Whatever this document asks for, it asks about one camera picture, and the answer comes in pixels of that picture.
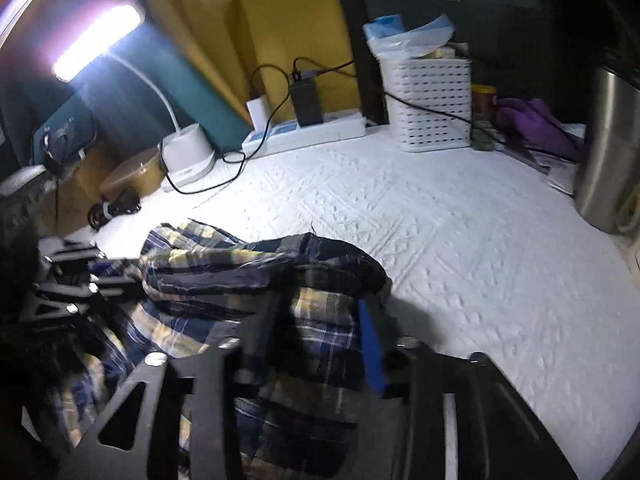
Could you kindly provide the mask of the blue tissue pack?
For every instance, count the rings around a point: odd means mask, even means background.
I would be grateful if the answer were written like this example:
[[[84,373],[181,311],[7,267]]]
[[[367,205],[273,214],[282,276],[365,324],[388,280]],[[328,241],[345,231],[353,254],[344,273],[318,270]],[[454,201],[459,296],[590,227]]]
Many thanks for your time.
[[[424,58],[446,46],[456,31],[446,14],[414,29],[406,29],[399,14],[386,15],[364,24],[362,29],[371,53],[379,61]]]

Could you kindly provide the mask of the white textured tablecloth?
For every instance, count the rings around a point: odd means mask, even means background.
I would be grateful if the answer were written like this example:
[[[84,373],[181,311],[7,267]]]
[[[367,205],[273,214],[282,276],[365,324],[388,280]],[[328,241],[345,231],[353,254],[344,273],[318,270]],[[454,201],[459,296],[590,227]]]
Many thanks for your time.
[[[163,222],[241,240],[354,244],[392,279],[393,315],[437,351],[488,354],[579,478],[599,479],[639,421],[639,293],[618,248],[543,174],[498,153],[406,153],[386,131],[218,166],[213,192],[156,192],[96,233],[134,258]]]

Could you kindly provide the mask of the yellow curtain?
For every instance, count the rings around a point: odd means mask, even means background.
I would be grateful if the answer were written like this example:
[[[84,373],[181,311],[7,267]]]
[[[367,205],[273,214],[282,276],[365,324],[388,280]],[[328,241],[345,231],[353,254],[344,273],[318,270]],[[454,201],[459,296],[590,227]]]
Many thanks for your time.
[[[340,0],[145,0],[153,21],[242,119],[250,90],[271,101],[296,58],[352,60]]]

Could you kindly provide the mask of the white desk lamp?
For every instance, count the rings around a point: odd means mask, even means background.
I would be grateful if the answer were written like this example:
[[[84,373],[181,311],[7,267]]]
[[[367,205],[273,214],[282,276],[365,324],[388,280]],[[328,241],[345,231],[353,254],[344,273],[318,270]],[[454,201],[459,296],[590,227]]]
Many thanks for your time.
[[[72,15],[51,72],[88,88],[91,107],[122,154],[160,150],[164,191],[189,196],[215,187],[209,174],[216,148],[201,115],[179,100],[192,86],[192,70],[146,22],[140,4],[107,2]]]

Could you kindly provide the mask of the white power strip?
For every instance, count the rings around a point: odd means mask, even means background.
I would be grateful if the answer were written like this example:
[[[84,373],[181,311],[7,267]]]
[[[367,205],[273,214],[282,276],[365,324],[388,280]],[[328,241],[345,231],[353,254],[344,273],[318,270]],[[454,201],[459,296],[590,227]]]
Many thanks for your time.
[[[242,149],[247,156],[273,154],[310,146],[361,138],[366,134],[366,118],[359,110],[341,110],[323,115],[322,124],[301,127],[296,120],[270,126],[267,133],[252,131]]]

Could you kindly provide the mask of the white charger plug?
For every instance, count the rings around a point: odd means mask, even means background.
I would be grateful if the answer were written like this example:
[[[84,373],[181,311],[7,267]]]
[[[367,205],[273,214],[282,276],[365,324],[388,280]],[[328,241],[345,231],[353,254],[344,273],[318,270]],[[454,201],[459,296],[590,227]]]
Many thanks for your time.
[[[255,132],[264,132],[267,129],[267,122],[271,115],[269,100],[265,94],[258,98],[246,102],[246,108]]]

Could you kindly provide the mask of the small orange jar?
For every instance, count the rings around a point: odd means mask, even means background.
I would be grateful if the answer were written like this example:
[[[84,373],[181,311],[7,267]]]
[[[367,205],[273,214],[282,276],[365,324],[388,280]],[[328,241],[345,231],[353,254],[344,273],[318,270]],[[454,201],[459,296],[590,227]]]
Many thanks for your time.
[[[472,84],[471,90],[473,114],[493,120],[497,110],[497,88],[487,84]]]

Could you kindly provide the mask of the brown round container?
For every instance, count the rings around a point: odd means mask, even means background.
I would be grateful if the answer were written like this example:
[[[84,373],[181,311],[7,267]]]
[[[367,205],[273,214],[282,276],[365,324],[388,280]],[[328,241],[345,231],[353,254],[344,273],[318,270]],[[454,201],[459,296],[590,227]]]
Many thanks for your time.
[[[125,188],[133,188],[140,197],[153,194],[165,174],[160,166],[160,150],[149,148],[117,166],[100,184],[106,200],[114,200]]]

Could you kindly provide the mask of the stainless steel tumbler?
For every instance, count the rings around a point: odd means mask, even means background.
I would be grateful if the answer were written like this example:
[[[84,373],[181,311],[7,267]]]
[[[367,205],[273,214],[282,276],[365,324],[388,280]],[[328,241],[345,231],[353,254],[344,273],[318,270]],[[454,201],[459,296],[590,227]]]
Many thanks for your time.
[[[639,78],[602,66],[594,75],[575,208],[590,226],[616,231],[615,217],[639,181]]]

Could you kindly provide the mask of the purple plush toy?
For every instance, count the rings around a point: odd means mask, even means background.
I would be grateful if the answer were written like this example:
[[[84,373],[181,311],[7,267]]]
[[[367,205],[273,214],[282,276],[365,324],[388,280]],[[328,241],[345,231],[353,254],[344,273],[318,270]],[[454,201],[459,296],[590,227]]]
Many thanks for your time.
[[[551,115],[542,99],[498,99],[496,126],[517,133],[535,148],[567,159],[577,160],[580,144]]]

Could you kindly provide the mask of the black power adapter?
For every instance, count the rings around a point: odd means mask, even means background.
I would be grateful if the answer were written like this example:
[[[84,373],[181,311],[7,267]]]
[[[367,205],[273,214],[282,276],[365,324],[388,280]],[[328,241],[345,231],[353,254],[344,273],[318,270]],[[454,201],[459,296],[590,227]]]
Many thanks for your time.
[[[312,79],[294,80],[290,84],[290,96],[297,122],[301,127],[322,124],[320,100]]]

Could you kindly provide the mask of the white perforated basket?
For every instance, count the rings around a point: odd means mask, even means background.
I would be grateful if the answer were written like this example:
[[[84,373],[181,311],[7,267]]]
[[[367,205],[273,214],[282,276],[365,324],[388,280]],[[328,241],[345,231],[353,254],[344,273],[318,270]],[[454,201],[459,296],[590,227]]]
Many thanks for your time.
[[[414,58],[380,63],[390,132],[408,153],[471,144],[471,62]]]

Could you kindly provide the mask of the blue plaid pants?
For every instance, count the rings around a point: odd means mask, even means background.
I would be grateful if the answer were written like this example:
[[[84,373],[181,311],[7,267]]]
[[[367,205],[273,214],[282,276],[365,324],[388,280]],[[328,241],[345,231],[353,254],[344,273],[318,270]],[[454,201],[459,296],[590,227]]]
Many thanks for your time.
[[[235,403],[244,471],[253,479],[340,472],[363,396],[358,302],[386,299],[392,287],[375,258],[312,233],[247,243],[191,220],[152,229],[137,259],[93,263],[89,272],[131,276],[142,295],[90,315],[85,333],[53,347],[48,399],[64,452],[148,354],[195,356],[247,315],[279,307],[267,382]]]

